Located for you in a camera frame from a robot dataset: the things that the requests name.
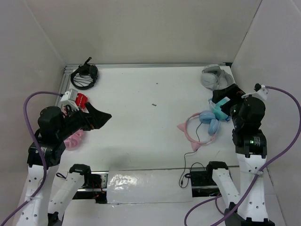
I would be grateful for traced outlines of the pink blue cat-ear headphones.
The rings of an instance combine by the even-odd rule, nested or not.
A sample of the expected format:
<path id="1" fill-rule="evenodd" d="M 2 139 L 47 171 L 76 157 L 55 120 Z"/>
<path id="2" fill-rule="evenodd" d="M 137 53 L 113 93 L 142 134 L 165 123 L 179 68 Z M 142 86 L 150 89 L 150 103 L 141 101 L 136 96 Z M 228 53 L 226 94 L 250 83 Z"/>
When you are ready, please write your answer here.
<path id="1" fill-rule="evenodd" d="M 184 123 L 178 124 L 177 128 L 184 133 L 192 151 L 195 152 L 214 140 L 220 128 L 220 121 L 213 112 L 206 110 L 188 117 Z"/>

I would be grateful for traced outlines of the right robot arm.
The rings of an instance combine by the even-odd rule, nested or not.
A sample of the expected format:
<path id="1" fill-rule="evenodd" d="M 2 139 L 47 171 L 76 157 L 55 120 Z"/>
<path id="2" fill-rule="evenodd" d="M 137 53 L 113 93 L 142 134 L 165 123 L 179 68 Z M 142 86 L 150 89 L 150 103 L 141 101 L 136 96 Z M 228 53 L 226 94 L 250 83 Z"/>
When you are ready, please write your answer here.
<path id="1" fill-rule="evenodd" d="M 260 126 L 268 93 L 269 90 L 260 84 L 256 84 L 251 93 L 245 93 L 236 84 L 213 91 L 213 103 L 228 99 L 221 110 L 230 116 L 234 126 L 232 140 L 240 170 L 239 189 L 224 162 L 209 162 L 209 170 L 205 173 L 206 181 L 218 186 L 224 200 L 226 209 L 222 221 L 227 226 L 274 225 L 266 210 L 261 169 L 267 162 L 267 140 Z"/>

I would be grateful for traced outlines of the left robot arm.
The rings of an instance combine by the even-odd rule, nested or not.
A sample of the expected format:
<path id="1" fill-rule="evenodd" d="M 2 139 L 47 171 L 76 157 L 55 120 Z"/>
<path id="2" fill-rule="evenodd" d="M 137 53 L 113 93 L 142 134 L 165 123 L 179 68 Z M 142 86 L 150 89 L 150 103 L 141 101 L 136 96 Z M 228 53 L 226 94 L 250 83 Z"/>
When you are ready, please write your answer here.
<path id="1" fill-rule="evenodd" d="M 89 102 L 87 112 L 68 110 L 67 114 L 57 106 L 44 108 L 38 118 L 36 142 L 28 152 L 28 182 L 25 202 L 21 208 L 18 226 L 60 226 L 64 213 L 80 187 L 87 188 L 93 182 L 91 168 L 74 164 L 63 186 L 52 197 L 52 185 L 66 149 L 64 141 L 79 130 L 100 129 L 112 117 L 95 109 Z"/>

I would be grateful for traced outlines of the white grey headphones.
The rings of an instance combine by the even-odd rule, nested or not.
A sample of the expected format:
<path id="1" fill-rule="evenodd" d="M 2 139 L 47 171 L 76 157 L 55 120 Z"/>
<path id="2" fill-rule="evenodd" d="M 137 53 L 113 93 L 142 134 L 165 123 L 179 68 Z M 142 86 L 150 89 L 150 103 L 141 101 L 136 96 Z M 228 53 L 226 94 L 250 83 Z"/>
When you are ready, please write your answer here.
<path id="1" fill-rule="evenodd" d="M 207 65 L 202 70 L 201 84 L 210 90 L 225 89 L 234 84 L 234 79 L 218 64 Z"/>

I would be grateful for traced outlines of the red headphones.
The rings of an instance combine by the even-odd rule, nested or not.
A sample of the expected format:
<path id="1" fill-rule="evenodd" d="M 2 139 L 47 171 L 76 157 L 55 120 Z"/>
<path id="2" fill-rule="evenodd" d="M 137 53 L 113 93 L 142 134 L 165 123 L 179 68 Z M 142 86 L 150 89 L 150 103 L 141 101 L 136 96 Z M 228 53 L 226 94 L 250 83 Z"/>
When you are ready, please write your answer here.
<path id="1" fill-rule="evenodd" d="M 87 96 L 85 96 L 82 93 L 77 94 L 75 103 L 76 103 L 78 108 L 84 110 L 86 108 L 85 103 L 87 103 L 87 102 L 88 102 L 88 97 Z"/>

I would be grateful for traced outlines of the teal headphones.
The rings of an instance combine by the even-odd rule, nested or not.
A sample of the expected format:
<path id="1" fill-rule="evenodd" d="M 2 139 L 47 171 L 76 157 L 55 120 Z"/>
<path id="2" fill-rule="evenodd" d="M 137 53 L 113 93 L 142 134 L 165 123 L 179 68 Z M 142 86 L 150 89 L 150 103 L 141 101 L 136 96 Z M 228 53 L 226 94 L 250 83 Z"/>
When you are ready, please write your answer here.
<path id="1" fill-rule="evenodd" d="M 224 105 L 225 103 L 227 103 L 228 101 L 229 101 L 229 99 L 224 98 L 215 104 L 212 102 L 211 98 L 208 100 L 210 110 L 215 114 L 216 118 L 219 121 L 230 121 L 230 116 L 225 114 L 221 109 L 221 106 Z"/>

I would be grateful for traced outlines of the black headphones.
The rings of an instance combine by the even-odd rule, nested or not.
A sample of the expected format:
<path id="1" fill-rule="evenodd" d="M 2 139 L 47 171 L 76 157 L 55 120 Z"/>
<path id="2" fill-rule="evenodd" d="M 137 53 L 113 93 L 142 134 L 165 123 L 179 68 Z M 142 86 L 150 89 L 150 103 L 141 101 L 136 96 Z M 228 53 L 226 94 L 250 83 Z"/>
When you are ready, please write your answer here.
<path id="1" fill-rule="evenodd" d="M 91 59 L 89 57 L 70 75 L 71 84 L 79 90 L 91 89 L 98 81 L 99 71 L 95 64 L 89 63 Z"/>

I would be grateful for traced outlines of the shiny white tape sheet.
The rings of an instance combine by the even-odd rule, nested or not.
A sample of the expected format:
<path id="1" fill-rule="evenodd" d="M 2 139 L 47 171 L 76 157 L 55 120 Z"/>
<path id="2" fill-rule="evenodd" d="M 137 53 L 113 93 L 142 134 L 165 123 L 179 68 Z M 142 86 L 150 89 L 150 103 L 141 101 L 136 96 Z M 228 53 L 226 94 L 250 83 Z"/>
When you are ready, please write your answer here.
<path id="1" fill-rule="evenodd" d="M 180 169 L 110 171 L 107 202 L 110 204 L 190 202 L 191 185 L 180 188 Z"/>

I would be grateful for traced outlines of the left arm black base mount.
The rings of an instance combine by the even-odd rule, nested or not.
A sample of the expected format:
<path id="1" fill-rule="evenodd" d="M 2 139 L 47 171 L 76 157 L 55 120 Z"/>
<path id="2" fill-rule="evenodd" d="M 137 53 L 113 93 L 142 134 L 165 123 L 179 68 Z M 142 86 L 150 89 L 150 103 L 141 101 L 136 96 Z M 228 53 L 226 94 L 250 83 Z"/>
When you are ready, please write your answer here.
<path id="1" fill-rule="evenodd" d="M 93 200 L 97 204 L 107 204 L 108 172 L 92 172 L 88 183 L 76 192 L 76 200 Z"/>

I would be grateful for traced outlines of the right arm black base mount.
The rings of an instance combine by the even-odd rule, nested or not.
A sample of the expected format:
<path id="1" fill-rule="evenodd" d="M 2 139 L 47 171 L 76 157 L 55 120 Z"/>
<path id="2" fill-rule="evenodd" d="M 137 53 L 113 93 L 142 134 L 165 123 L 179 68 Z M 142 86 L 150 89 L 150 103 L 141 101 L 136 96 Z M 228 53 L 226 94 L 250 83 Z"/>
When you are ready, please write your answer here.
<path id="1" fill-rule="evenodd" d="M 216 183 L 209 179 L 207 172 L 201 169 L 193 169 L 190 173 L 192 197 L 217 196 L 220 191 Z"/>

